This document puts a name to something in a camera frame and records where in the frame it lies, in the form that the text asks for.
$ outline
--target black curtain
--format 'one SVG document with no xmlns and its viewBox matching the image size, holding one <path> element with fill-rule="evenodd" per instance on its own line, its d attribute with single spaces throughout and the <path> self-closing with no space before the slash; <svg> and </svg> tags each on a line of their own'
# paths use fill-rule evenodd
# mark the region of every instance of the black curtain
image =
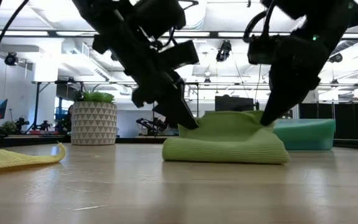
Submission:
<svg viewBox="0 0 358 224">
<path fill-rule="evenodd" d="M 358 104 L 303 103 L 299 111 L 301 119 L 335 119 L 336 139 L 358 139 Z"/>
</svg>

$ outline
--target camera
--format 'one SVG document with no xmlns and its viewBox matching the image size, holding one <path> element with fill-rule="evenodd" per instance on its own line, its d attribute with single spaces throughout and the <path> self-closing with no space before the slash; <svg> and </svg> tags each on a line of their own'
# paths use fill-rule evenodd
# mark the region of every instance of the camera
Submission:
<svg viewBox="0 0 358 224">
<path fill-rule="evenodd" d="M 19 64 L 19 59 L 17 58 L 16 52 L 9 52 L 4 60 L 5 64 L 8 66 L 16 66 Z"/>
<path fill-rule="evenodd" d="M 336 54 L 328 59 L 328 61 L 331 63 L 334 63 L 334 62 L 339 63 L 339 62 L 342 62 L 342 60 L 343 60 L 343 57 L 342 57 L 341 53 Z"/>
<path fill-rule="evenodd" d="M 221 47 L 218 49 L 218 54 L 216 55 L 217 62 L 224 62 L 230 56 L 231 43 L 230 40 L 224 40 Z"/>
</svg>

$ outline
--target computer screen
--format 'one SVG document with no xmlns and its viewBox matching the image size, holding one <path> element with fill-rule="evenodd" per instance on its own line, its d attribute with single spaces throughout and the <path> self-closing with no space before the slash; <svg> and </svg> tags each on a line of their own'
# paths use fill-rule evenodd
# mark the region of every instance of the computer screen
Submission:
<svg viewBox="0 0 358 224">
<path fill-rule="evenodd" d="M 254 110 L 254 99 L 215 96 L 215 111 L 252 111 Z"/>
</svg>

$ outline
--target black robotic arm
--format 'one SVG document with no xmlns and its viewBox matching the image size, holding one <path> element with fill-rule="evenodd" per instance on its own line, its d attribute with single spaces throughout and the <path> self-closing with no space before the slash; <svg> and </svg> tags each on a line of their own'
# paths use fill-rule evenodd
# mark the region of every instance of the black robotic arm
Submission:
<svg viewBox="0 0 358 224">
<path fill-rule="evenodd" d="M 100 54 L 110 50 L 138 84 L 132 101 L 140 108 L 157 102 L 155 111 L 175 119 L 186 128 L 197 124 L 184 100 L 185 83 L 174 71 L 198 62 L 192 40 L 166 49 L 157 39 L 186 25 L 185 12 L 177 0 L 73 0 L 74 5 L 97 32 L 93 48 Z"/>
<path fill-rule="evenodd" d="M 138 84 L 132 101 L 139 108 L 157 102 L 155 111 L 188 129 L 198 127 L 184 101 L 185 83 L 175 72 L 184 65 L 198 62 L 191 40 L 176 43 L 175 29 L 186 25 L 185 12 L 178 0 L 72 0 L 97 32 L 93 48 L 103 54 L 112 52 L 125 74 Z M 197 4 L 195 0 L 181 0 Z M 6 24 L 10 23 L 28 0 L 24 0 Z M 358 4 L 353 0 L 262 0 L 268 10 L 256 15 L 247 26 L 243 40 L 249 44 L 251 64 L 271 65 L 271 94 L 261 119 L 269 125 L 290 108 L 303 101 L 320 81 L 318 74 L 348 27 L 358 25 Z M 278 6 L 292 19 L 306 16 L 305 23 L 288 36 L 269 36 L 273 8 Z M 258 21 L 266 17 L 260 36 L 250 36 Z M 158 41 L 169 32 L 167 48 Z"/>
</svg>

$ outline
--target teal container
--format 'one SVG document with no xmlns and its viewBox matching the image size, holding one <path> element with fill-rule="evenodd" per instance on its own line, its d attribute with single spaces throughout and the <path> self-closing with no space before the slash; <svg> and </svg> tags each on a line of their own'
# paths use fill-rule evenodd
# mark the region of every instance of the teal container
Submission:
<svg viewBox="0 0 358 224">
<path fill-rule="evenodd" d="M 322 151 L 333 148 L 334 119 L 280 119 L 274 133 L 287 150 Z"/>
</svg>

